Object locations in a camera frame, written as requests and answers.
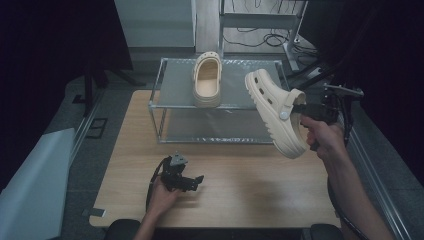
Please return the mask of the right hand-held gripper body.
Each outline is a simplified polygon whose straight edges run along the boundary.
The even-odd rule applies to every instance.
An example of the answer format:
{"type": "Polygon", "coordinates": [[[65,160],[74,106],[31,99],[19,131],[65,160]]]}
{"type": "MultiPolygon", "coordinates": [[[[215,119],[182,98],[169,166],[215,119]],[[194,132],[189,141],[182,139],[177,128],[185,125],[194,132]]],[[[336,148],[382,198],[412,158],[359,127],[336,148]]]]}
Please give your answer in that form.
{"type": "Polygon", "coordinates": [[[344,125],[352,125],[351,105],[360,100],[364,92],[360,88],[349,89],[341,85],[323,85],[324,92],[320,103],[308,103],[304,114],[327,124],[342,120],[344,125]]]}

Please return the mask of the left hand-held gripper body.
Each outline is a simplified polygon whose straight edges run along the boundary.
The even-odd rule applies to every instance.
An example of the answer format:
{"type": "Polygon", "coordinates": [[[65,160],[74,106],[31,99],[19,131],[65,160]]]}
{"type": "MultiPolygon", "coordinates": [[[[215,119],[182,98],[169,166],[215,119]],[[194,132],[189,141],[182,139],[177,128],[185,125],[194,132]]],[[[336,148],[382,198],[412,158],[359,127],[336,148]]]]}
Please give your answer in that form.
{"type": "Polygon", "coordinates": [[[193,185],[193,181],[190,178],[182,176],[187,163],[188,161],[185,157],[178,152],[164,159],[161,180],[168,190],[180,189],[187,191],[193,185]]]}

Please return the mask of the cream clog shoe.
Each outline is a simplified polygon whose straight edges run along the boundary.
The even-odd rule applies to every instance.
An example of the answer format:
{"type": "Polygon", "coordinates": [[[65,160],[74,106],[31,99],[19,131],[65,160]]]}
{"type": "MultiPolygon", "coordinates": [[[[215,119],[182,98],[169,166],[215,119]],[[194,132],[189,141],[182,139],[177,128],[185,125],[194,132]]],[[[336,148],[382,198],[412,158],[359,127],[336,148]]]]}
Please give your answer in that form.
{"type": "Polygon", "coordinates": [[[214,108],[221,100],[220,56],[213,51],[204,52],[197,59],[193,68],[194,104],[199,108],[214,108]]]}
{"type": "Polygon", "coordinates": [[[248,73],[245,86],[277,150],[290,159],[301,156],[306,142],[299,129],[300,114],[294,107],[306,104],[305,93],[282,89],[265,69],[248,73]]]}

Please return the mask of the metal shoe rack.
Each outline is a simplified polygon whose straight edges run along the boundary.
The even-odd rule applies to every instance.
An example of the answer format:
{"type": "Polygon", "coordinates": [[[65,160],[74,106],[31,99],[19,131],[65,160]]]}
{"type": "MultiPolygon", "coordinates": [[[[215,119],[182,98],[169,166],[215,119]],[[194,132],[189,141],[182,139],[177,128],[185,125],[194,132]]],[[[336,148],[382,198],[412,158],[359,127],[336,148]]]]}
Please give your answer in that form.
{"type": "Polygon", "coordinates": [[[216,108],[194,105],[193,59],[164,58],[148,103],[160,143],[270,144],[272,139],[245,87],[245,75],[258,69],[286,89],[279,60],[222,61],[221,101],[216,108]]]}

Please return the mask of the person's left hand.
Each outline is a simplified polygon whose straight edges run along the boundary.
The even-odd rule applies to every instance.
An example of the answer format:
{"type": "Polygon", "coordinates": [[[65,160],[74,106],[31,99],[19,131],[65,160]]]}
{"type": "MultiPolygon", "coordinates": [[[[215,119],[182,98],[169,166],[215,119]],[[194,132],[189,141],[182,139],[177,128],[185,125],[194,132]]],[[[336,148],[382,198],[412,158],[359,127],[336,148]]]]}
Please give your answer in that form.
{"type": "Polygon", "coordinates": [[[153,185],[153,193],[147,215],[153,218],[160,218],[174,205],[180,193],[179,189],[168,190],[162,181],[158,179],[153,185]]]}

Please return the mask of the person's right hand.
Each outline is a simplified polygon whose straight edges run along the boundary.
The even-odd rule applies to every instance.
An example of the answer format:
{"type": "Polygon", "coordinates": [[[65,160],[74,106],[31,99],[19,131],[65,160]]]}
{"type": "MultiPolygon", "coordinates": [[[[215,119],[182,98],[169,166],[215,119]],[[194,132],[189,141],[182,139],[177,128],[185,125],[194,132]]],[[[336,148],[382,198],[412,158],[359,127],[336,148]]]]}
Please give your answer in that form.
{"type": "Polygon", "coordinates": [[[318,143],[317,156],[325,161],[342,160],[348,157],[344,143],[343,129],[340,124],[328,125],[310,117],[301,116],[301,123],[308,128],[306,142],[312,146],[318,143]]]}

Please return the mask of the black stand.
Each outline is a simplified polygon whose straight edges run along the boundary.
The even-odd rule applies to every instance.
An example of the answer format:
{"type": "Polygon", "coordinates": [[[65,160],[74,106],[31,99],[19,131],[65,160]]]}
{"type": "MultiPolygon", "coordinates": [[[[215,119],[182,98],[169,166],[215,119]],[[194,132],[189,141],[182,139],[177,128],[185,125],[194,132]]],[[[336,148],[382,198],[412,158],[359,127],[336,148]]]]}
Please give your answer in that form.
{"type": "MultiPolygon", "coordinates": [[[[110,72],[134,86],[145,86],[146,83],[141,80],[135,80],[120,69],[110,69],[110,72]]],[[[84,98],[82,103],[85,105],[84,117],[94,109],[93,83],[100,88],[108,85],[108,79],[103,69],[98,65],[89,62],[84,69],[84,98]]]]}
{"type": "Polygon", "coordinates": [[[341,86],[344,86],[344,87],[349,88],[349,89],[354,89],[354,88],[350,88],[348,83],[340,83],[339,82],[339,80],[340,80],[340,75],[338,73],[339,67],[340,67],[340,64],[336,64],[335,66],[332,66],[332,67],[322,67],[321,61],[316,60],[315,62],[306,66],[302,70],[293,71],[293,73],[291,75],[285,75],[284,79],[285,79],[285,81],[288,81],[289,79],[292,79],[292,78],[297,79],[300,76],[305,77],[305,81],[301,84],[298,84],[298,85],[296,85],[294,83],[287,84],[287,87],[290,90],[297,89],[297,90],[300,90],[300,91],[305,91],[309,87],[312,87],[312,86],[315,86],[316,84],[319,84],[318,87],[322,90],[322,92],[320,94],[320,100],[315,99],[312,102],[303,103],[305,105],[305,109],[306,109],[306,105],[308,103],[318,104],[318,103],[321,102],[322,97],[323,97],[323,92],[324,92],[324,88],[323,88],[324,84],[341,85],[341,86]]]}

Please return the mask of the grey tape strip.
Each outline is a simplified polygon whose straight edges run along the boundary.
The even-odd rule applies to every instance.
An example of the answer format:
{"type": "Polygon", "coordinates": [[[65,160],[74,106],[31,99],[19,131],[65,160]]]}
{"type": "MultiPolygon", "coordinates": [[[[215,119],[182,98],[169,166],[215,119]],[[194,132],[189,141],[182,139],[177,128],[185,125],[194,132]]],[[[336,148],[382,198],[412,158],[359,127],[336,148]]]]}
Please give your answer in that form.
{"type": "Polygon", "coordinates": [[[98,209],[98,208],[91,208],[91,209],[84,209],[82,212],[83,216],[96,216],[96,217],[103,217],[105,215],[106,211],[104,209],[98,209]]]}

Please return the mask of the dark curtain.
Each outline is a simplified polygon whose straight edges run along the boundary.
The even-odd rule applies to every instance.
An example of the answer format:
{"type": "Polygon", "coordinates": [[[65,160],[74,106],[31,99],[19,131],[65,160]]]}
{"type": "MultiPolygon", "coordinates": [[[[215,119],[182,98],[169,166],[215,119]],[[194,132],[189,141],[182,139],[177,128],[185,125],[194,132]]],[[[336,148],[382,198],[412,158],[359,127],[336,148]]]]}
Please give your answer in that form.
{"type": "Polygon", "coordinates": [[[115,0],[0,0],[0,191],[56,114],[66,85],[132,68],[115,0]]]}
{"type": "Polygon", "coordinates": [[[310,0],[300,35],[424,186],[424,0],[310,0]]]}

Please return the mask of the pale grey board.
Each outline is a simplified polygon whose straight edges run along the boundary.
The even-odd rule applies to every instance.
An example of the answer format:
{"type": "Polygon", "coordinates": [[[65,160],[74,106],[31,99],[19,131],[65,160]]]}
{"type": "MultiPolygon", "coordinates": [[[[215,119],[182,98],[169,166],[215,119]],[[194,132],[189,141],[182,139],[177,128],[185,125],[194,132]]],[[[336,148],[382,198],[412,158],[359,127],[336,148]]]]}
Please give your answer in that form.
{"type": "Polygon", "coordinates": [[[61,234],[75,130],[43,135],[0,193],[0,240],[61,234]]]}

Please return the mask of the white cabinet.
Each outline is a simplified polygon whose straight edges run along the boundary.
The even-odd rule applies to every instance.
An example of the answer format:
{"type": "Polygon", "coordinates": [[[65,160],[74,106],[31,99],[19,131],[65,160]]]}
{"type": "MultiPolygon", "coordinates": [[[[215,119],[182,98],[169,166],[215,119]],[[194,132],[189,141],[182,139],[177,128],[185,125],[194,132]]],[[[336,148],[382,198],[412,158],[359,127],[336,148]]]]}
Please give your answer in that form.
{"type": "Polygon", "coordinates": [[[196,45],[196,0],[114,0],[129,47],[196,45]]]}

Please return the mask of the aluminium rail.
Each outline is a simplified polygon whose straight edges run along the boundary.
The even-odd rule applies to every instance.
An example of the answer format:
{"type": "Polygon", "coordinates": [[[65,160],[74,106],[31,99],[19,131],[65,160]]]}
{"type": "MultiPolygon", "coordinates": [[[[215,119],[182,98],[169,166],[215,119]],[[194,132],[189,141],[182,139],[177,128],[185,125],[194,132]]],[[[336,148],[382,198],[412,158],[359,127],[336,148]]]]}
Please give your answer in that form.
{"type": "Polygon", "coordinates": [[[359,102],[352,103],[351,115],[348,150],[366,191],[395,239],[413,240],[415,193],[421,186],[359,102]]]}
{"type": "Polygon", "coordinates": [[[78,151],[86,137],[87,132],[90,129],[90,126],[93,122],[93,119],[98,111],[99,105],[101,103],[101,100],[103,98],[105,90],[99,90],[95,95],[94,95],[94,100],[91,103],[88,112],[84,115],[79,127],[77,128],[75,137],[74,137],[74,141],[73,141],[73,148],[71,150],[71,154],[70,154],[70,160],[69,160],[69,165],[73,164],[73,161],[75,159],[75,157],[78,154],[78,151]]]}

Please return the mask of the black floor frame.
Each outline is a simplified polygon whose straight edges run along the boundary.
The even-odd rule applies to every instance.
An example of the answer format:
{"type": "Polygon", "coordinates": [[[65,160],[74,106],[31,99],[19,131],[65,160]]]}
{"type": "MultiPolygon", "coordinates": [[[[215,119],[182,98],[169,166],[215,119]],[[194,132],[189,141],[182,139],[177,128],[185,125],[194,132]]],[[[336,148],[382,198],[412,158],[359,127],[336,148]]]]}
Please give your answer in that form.
{"type": "Polygon", "coordinates": [[[107,118],[94,118],[86,133],[87,139],[101,139],[106,129],[107,118]]]}

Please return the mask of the white metal desk frame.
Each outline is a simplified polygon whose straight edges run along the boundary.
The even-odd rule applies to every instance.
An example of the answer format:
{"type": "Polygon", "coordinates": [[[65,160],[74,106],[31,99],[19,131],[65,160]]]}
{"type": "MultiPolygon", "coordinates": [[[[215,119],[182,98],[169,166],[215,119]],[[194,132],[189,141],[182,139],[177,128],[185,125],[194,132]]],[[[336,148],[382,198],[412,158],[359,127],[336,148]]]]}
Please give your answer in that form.
{"type": "Polygon", "coordinates": [[[293,53],[294,41],[303,19],[307,1],[301,0],[296,14],[262,14],[262,13],[226,13],[225,0],[219,0],[219,37],[218,53],[224,56],[225,28],[259,28],[284,29],[289,32],[289,40],[283,44],[283,49],[292,71],[298,71],[299,66],[293,53]]]}

